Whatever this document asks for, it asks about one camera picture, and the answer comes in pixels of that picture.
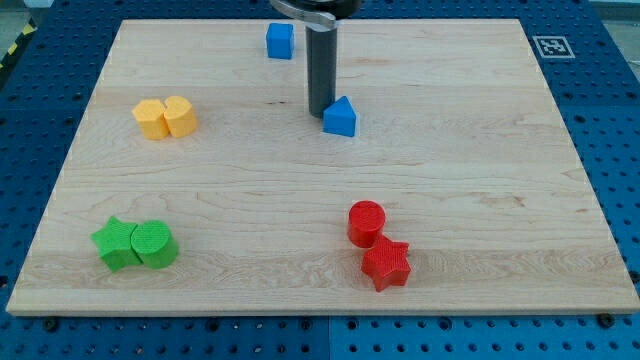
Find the black robot arm end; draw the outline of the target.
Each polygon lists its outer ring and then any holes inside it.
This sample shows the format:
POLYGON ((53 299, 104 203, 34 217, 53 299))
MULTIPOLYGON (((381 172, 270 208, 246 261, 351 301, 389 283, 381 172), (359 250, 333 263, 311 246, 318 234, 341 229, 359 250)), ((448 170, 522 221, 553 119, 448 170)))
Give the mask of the black robot arm end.
POLYGON ((269 3, 288 18, 332 30, 339 21, 358 12, 363 0, 270 0, 269 3))

